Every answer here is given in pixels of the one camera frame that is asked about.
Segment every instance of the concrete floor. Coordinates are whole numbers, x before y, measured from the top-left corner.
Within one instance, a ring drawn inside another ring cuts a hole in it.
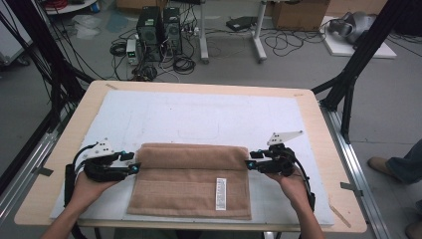
[[[78,14],[92,14],[80,11]],[[81,40],[73,36],[72,43],[76,51],[94,69],[98,75],[106,78],[113,75],[112,55],[109,53],[111,41],[118,35],[134,28],[135,18],[130,14],[127,24],[119,32],[111,32],[111,16],[117,12],[113,5],[106,5],[95,17],[103,21],[101,33],[92,40]],[[65,22],[73,14],[62,16]],[[207,19],[207,27],[226,29],[224,19]],[[267,19],[265,26],[271,27]],[[263,31],[263,35],[274,31]],[[198,49],[192,59],[196,62],[195,70],[190,75],[162,74],[155,82],[211,84],[233,86],[256,86],[274,88],[312,89],[337,76],[344,68],[349,57],[332,57],[323,43],[305,43],[300,49],[285,57],[278,57],[272,49],[264,44],[268,60],[258,64],[256,52],[249,35],[220,34],[208,36],[210,63],[204,65],[199,60]],[[407,48],[422,54],[420,44],[410,44],[403,40],[398,42]],[[396,180],[374,172],[366,165],[373,155],[391,157],[402,156],[421,138],[422,121],[422,61],[419,56],[386,41],[397,54],[394,60],[372,59],[360,75],[355,86],[353,108],[350,124],[350,140],[360,165],[377,201],[391,238],[406,238],[404,228],[407,224],[421,220],[414,203],[422,199],[421,182],[404,185]],[[192,40],[196,48],[197,40]],[[97,78],[87,67],[87,74]],[[121,78],[130,77],[131,66],[126,60],[118,67]],[[325,93],[317,95],[323,99]],[[35,127],[49,110],[48,95],[41,76],[34,65],[21,67],[13,64],[0,72],[0,151],[2,173],[10,161],[19,152]],[[14,213],[22,201],[19,198],[15,207],[0,225],[2,238],[34,238],[45,230],[43,227],[27,227],[13,222]],[[374,238],[368,226],[361,235],[327,234],[327,238]],[[113,238],[114,230],[104,230],[105,238]],[[284,234],[282,238],[297,238],[295,233]]]

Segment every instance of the brown towel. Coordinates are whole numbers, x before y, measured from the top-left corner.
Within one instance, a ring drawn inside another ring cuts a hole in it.
[[[136,158],[127,213],[251,219],[246,147],[145,143]],[[215,209],[217,178],[227,178],[226,210]]]

